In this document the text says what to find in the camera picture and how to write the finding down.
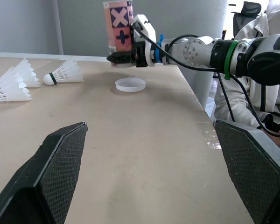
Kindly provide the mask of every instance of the white feather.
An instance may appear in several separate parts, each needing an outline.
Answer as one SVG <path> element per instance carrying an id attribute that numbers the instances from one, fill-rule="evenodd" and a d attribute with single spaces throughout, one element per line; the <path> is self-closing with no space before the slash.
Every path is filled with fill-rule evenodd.
<path id="1" fill-rule="evenodd" d="M 38 82 L 38 78 L 36 78 L 35 72 L 33 72 L 33 68 L 28 60 L 23 59 L 17 66 L 15 66 L 13 72 L 17 77 L 23 78 L 23 82 L 26 83 L 27 87 L 38 88 L 41 87 Z"/>
<path id="2" fill-rule="evenodd" d="M 76 61 L 65 61 L 58 69 L 53 72 L 57 83 L 83 82 L 80 67 Z"/>
<path id="3" fill-rule="evenodd" d="M 29 101 L 31 95 L 23 83 L 23 78 L 14 75 L 14 68 L 10 68 L 0 77 L 0 102 L 1 101 Z"/>

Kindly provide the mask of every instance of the beige table surface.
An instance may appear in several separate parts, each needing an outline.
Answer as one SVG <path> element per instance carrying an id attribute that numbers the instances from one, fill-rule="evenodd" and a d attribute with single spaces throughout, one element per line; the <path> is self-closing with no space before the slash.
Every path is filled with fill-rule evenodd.
<path id="1" fill-rule="evenodd" d="M 0 58 L 0 74 L 20 62 Z M 30 60 L 40 80 L 62 62 Z M 86 121 L 67 224 L 252 224 L 206 113 L 179 69 L 79 62 L 85 82 L 42 86 L 31 102 L 0 104 L 0 192 L 45 137 Z M 114 82 L 137 76 L 144 91 Z"/>

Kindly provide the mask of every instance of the mesh texture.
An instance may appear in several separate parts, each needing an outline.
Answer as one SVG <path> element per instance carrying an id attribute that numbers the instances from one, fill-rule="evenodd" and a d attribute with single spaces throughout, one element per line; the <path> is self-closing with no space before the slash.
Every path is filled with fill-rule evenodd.
<path id="1" fill-rule="evenodd" d="M 42 194 L 56 224 L 63 224 L 79 177 L 85 135 L 83 129 L 64 137 L 41 179 Z"/>
<path id="2" fill-rule="evenodd" d="M 247 135 L 216 128 L 228 172 L 255 224 L 263 223 L 280 190 L 280 173 Z"/>

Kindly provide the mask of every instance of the gray wall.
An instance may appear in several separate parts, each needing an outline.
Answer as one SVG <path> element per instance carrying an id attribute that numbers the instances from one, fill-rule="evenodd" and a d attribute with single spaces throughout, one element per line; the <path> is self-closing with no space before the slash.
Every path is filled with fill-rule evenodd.
<path id="1" fill-rule="evenodd" d="M 59 54 L 52 0 L 0 0 L 0 52 Z"/>
<path id="2" fill-rule="evenodd" d="M 107 56 L 103 0 L 58 0 L 66 55 Z M 183 34 L 221 37 L 227 0 L 134 0 L 133 12 L 145 14 L 157 37 Z M 205 107 L 212 74 L 181 69 Z"/>

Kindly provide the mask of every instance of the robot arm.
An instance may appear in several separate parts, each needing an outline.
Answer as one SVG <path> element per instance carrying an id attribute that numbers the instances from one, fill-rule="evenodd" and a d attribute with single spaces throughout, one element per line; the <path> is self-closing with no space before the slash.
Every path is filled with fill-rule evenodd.
<path id="1" fill-rule="evenodd" d="M 250 77 L 263 85 L 280 84 L 280 35 L 243 39 L 241 41 L 212 39 L 208 36 L 182 38 L 172 44 L 171 39 L 160 40 L 158 45 L 143 39 L 143 35 L 156 43 L 155 30 L 145 15 L 137 15 L 132 29 L 139 37 L 130 52 L 115 52 L 107 59 L 113 63 L 133 63 L 136 67 L 153 67 L 156 63 L 177 64 L 165 52 L 192 69 L 211 69 L 237 77 Z"/>

